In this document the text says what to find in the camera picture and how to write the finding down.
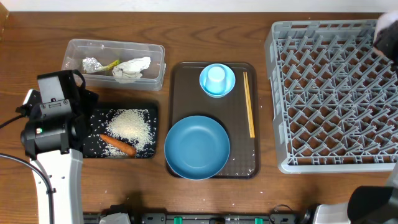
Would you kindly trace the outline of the light blue cup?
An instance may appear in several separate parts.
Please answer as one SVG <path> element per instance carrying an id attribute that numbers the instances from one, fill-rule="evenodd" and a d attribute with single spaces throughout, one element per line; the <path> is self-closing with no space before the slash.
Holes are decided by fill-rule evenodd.
<path id="1" fill-rule="evenodd" d="M 214 95 L 220 95 L 226 88 L 226 74 L 223 67 L 211 67 L 207 73 L 206 89 Z"/>

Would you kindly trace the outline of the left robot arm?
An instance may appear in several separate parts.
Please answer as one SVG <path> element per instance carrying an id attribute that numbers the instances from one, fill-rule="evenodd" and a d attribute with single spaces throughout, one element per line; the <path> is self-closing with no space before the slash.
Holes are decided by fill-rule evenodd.
<path id="1" fill-rule="evenodd" d="M 83 223 L 83 142 L 98 95 L 76 84 L 78 70 L 39 75 L 16 111 L 29 120 L 21 143 L 34 168 L 40 223 Z"/>

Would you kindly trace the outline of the dark blue plate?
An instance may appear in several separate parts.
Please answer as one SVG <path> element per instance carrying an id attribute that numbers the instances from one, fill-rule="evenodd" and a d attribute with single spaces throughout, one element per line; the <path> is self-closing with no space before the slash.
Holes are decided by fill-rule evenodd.
<path id="1" fill-rule="evenodd" d="M 190 180 L 214 177 L 226 165 L 231 152 L 229 136 L 222 125 L 207 116 L 188 116 L 176 122 L 165 139 L 168 166 Z"/>

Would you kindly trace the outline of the green foil snack wrapper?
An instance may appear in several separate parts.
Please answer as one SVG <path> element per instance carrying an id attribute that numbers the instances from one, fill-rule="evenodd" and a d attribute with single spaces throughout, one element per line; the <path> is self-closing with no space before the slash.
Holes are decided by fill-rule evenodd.
<path id="1" fill-rule="evenodd" d="M 107 71 L 119 65 L 120 63 L 121 63 L 120 60 L 115 60 L 109 65 L 104 66 L 94 57 L 87 57 L 82 60 L 83 71 L 85 73 L 96 73 L 96 72 Z"/>

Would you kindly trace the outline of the white tissue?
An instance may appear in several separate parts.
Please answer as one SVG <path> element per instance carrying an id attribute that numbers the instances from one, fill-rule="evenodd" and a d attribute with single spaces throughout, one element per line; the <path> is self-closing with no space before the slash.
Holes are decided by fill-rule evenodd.
<path id="1" fill-rule="evenodd" d="M 149 68 L 150 57 L 135 58 L 113 68 L 113 77 L 118 83 L 134 83 L 142 77 L 142 71 Z"/>

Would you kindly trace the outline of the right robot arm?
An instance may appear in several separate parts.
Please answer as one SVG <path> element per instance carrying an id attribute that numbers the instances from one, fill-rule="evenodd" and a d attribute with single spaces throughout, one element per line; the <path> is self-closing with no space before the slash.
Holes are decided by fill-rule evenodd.
<path id="1" fill-rule="evenodd" d="M 392 60 L 397 71 L 397 22 L 377 32 L 373 47 Z M 390 174 L 386 186 L 360 186 L 348 202 L 316 205 L 309 208 L 300 223 L 397 223 L 397 167 Z"/>

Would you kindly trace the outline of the orange carrot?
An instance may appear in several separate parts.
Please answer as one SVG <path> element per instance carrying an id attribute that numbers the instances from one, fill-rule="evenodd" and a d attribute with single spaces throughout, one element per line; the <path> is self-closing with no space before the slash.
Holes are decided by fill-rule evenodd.
<path id="1" fill-rule="evenodd" d="M 100 134 L 100 138 L 106 143 L 118 148 L 123 153 L 127 154 L 130 157 L 134 157 L 136 155 L 136 149 L 133 146 L 130 146 L 122 141 L 119 141 L 115 138 L 109 137 L 104 134 Z"/>

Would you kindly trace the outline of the white pink cup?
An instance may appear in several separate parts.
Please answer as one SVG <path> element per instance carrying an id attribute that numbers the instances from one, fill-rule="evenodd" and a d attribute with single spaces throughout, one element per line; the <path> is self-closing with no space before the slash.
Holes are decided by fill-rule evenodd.
<path id="1" fill-rule="evenodd" d="M 391 24 L 395 23 L 395 21 L 398 20 L 398 12 L 397 11 L 391 11 L 384 13 L 379 17 L 376 23 L 376 28 L 375 28 L 375 33 L 374 33 L 374 40 L 377 39 L 378 33 L 389 27 Z"/>

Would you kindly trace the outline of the light blue bowl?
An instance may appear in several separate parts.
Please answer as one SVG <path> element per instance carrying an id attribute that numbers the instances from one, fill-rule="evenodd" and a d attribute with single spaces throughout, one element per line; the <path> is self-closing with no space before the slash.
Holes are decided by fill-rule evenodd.
<path id="1" fill-rule="evenodd" d="M 207 73 L 209 71 L 209 69 L 211 67 L 214 66 L 219 66 L 219 67 L 223 67 L 225 74 L 226 74 L 226 88 L 225 91 L 220 94 L 220 95 L 214 95 L 211 94 L 205 87 L 205 83 L 206 83 L 206 77 L 207 77 Z M 200 73 L 200 77 L 199 77 L 199 82 L 200 82 L 200 87 L 201 89 L 210 97 L 212 98 L 222 98 L 224 96 L 226 96 L 235 86 L 236 83 L 236 77 L 234 72 L 232 71 L 232 69 L 230 69 L 228 66 L 221 64 L 221 63 L 213 63 L 211 65 L 206 66 Z"/>

